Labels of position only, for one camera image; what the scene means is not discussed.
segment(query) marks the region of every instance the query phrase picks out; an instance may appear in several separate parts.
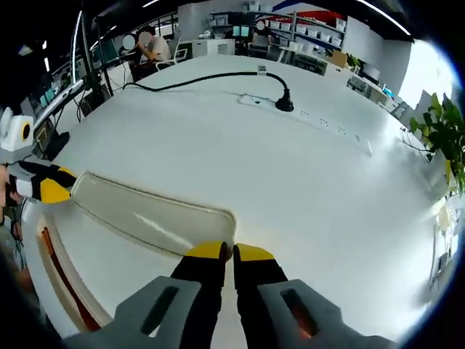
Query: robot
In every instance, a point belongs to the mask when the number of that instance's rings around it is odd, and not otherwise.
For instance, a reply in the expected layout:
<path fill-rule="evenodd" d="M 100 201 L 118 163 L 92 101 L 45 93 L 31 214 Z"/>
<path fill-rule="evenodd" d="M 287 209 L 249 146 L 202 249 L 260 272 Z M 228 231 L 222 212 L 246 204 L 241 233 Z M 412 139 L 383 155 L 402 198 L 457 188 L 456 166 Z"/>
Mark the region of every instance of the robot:
<path fill-rule="evenodd" d="M 56 204 L 70 199 L 76 176 L 65 167 L 36 158 L 33 153 L 34 117 L 13 115 L 10 108 L 0 121 L 0 163 L 4 164 L 0 185 L 4 185 L 7 206 L 16 206 L 10 193 Z"/>

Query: black power cord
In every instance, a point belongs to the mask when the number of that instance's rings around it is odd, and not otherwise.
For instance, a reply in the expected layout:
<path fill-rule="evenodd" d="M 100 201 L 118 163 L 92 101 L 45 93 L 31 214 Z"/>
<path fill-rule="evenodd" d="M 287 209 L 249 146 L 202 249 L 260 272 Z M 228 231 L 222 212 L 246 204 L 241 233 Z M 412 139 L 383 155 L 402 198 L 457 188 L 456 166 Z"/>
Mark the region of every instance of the black power cord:
<path fill-rule="evenodd" d="M 167 89 L 174 89 L 176 87 L 181 87 L 181 86 L 186 86 L 186 85 L 189 85 L 189 84 L 194 84 L 195 82 L 199 82 L 199 81 L 203 81 L 203 80 L 224 78 L 224 77 L 227 77 L 227 76 L 261 76 L 261 75 L 269 76 L 270 78 L 273 78 L 274 80 L 278 80 L 284 87 L 284 95 L 275 103 L 276 108 L 279 109 L 280 111 L 288 111 L 288 112 L 293 111 L 294 110 L 294 104 L 291 101 L 291 93 L 289 92 L 289 88 L 288 88 L 287 83 L 284 80 L 282 80 L 282 78 L 280 78 L 279 76 L 277 76 L 277 75 L 275 75 L 273 73 L 258 73 L 258 72 L 254 72 L 254 71 L 241 71 L 241 72 L 237 72 L 237 73 L 222 73 L 222 74 L 204 76 L 202 78 L 198 78 L 198 79 L 194 79 L 194 80 L 190 80 L 190 81 L 186 81 L 186 82 L 181 82 L 179 84 L 170 85 L 170 86 L 166 86 L 166 87 L 160 87 L 158 89 L 154 89 L 152 87 L 144 86 L 144 85 L 138 84 L 137 82 L 128 82 L 127 84 L 125 84 L 123 86 L 123 89 L 125 89 L 126 86 L 134 85 L 134 86 L 137 86 L 137 87 L 139 87 L 141 89 L 146 89 L 147 91 L 161 92 L 161 91 L 165 91 Z"/>

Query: potted plant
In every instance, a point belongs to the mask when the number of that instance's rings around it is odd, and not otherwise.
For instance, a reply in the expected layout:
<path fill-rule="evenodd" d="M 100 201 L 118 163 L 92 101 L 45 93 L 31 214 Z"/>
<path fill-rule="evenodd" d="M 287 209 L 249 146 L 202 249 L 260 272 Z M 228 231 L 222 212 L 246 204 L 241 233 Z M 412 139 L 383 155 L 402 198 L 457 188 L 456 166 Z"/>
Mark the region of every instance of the potted plant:
<path fill-rule="evenodd" d="M 446 158 L 446 178 L 450 171 L 457 182 L 460 194 L 465 192 L 465 123 L 460 111 L 450 99 L 444 95 L 439 103 L 437 95 L 432 95 L 431 106 L 423 114 L 424 123 L 411 118 L 411 131 L 421 131 L 421 139 L 427 146 L 428 152 L 436 153 L 439 149 Z"/>

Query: power strip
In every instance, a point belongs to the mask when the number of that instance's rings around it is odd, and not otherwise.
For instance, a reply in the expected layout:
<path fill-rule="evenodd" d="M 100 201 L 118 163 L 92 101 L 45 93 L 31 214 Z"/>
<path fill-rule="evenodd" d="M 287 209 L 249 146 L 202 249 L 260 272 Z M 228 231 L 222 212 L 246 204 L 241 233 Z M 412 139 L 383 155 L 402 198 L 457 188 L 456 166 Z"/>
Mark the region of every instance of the power strip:
<path fill-rule="evenodd" d="M 264 111 L 269 111 L 271 113 L 291 118 L 295 121 L 313 126 L 316 129 L 320 129 L 331 135 L 336 135 L 346 140 L 356 148 L 360 149 L 367 155 L 373 155 L 373 150 L 368 139 L 362 138 L 360 135 L 349 131 L 345 127 L 335 125 L 323 117 L 312 115 L 308 111 L 303 111 L 302 109 L 299 110 L 297 108 L 291 112 L 280 111 L 275 107 L 275 103 L 273 101 L 261 97 L 254 97 L 251 95 L 243 95 L 239 98 L 238 102 L 240 104 L 250 105 L 255 108 L 260 108 Z"/>

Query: white chair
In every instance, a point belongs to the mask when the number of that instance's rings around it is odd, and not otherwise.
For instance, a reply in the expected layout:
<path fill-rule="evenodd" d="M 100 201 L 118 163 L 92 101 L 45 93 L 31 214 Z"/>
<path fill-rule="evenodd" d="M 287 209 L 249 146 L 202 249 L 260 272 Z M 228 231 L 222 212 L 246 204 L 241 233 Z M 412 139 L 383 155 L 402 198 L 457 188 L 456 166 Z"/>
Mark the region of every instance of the white chair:
<path fill-rule="evenodd" d="M 177 64 L 178 60 L 185 60 L 187 56 L 187 49 L 179 49 L 179 43 L 181 42 L 181 39 L 172 39 L 169 41 L 168 46 L 171 50 L 171 59 L 170 60 L 164 60 L 163 62 L 158 62 L 155 64 L 155 67 L 157 68 L 157 71 L 160 71 L 160 65 L 166 64 L 166 65 L 171 65 L 171 64 Z"/>

